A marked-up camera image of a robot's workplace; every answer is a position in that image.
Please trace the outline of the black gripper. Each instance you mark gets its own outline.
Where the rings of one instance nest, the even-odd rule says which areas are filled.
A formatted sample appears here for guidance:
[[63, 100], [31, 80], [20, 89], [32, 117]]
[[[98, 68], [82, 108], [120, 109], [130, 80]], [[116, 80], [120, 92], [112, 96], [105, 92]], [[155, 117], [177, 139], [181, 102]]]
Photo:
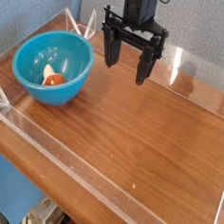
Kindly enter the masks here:
[[150, 76], [156, 60], [161, 59], [168, 30], [162, 28], [151, 17], [144, 23], [130, 21], [120, 16], [110, 5], [104, 8], [103, 21], [104, 60], [108, 67], [114, 65], [120, 58], [121, 42], [130, 44], [142, 50], [137, 70], [137, 84], [143, 84]]

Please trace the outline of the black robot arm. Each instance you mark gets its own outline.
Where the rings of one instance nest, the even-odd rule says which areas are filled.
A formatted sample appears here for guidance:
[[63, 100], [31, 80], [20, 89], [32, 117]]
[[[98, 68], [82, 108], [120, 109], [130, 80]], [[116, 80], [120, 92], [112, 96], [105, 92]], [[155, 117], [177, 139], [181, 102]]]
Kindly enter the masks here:
[[169, 32], [155, 20], [157, 2], [167, 4], [170, 0], [124, 0], [122, 15], [113, 12], [109, 4], [104, 8], [103, 21], [104, 60], [108, 67], [120, 58], [121, 42], [141, 51], [137, 70], [137, 84], [150, 77], [156, 60], [162, 58], [165, 39]]

